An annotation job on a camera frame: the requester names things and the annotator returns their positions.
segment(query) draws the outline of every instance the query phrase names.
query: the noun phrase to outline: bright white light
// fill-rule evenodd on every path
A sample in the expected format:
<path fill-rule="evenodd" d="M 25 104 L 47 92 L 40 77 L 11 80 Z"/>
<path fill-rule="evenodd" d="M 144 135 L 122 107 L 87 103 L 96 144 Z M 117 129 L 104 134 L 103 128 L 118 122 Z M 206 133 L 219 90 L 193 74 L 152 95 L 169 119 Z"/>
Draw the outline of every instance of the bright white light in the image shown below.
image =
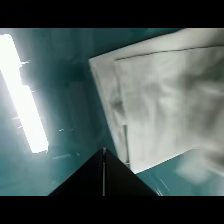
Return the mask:
<path fill-rule="evenodd" d="M 45 135 L 31 90 L 22 85 L 19 68 L 22 64 L 9 34 L 0 35 L 0 70 L 33 153 L 48 150 Z"/>

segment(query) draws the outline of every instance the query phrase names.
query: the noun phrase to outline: teal background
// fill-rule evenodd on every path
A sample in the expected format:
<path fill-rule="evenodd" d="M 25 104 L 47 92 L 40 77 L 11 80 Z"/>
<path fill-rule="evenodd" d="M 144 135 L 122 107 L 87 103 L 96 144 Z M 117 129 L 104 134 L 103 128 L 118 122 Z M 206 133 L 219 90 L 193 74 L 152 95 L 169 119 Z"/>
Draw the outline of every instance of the teal background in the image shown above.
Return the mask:
<path fill-rule="evenodd" d="M 116 155 L 88 59 L 180 29 L 1 29 L 12 35 L 21 61 L 30 60 L 21 76 L 33 91 L 50 146 L 47 154 L 30 152 L 1 77 L 0 195 L 48 195 L 100 147 Z M 138 177 L 161 195 L 214 194 L 210 183 L 194 186 L 178 176 L 179 159 Z"/>

